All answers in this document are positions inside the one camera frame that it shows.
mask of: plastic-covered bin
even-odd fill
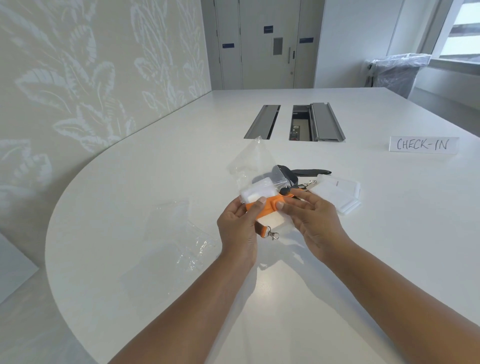
[[[408,98],[415,85],[418,72],[427,67],[430,54],[399,54],[382,59],[366,61],[367,81],[365,87],[386,87]]]

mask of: person's left hand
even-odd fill
[[[222,239],[223,256],[244,259],[252,267],[257,260],[257,235],[255,220],[265,206],[266,198],[260,197],[249,209],[240,198],[230,202],[216,224]]]

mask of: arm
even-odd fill
[[[356,245],[335,207],[301,190],[278,207],[412,364],[480,363],[480,327]]]
[[[110,364],[204,363],[243,281],[255,264],[254,223],[264,199],[249,212],[239,198],[217,221],[222,253],[170,307],[133,338]]]

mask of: window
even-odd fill
[[[480,0],[454,0],[433,56],[480,63]]]

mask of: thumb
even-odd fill
[[[248,220],[252,224],[257,220],[257,216],[262,212],[265,207],[265,202],[267,199],[265,197],[260,197],[257,202],[255,202],[252,207],[249,208],[247,213],[244,215],[245,220]]]
[[[276,207],[284,214],[287,214],[293,218],[298,218],[302,222],[305,220],[305,210],[303,208],[286,204],[284,202],[277,202]]]

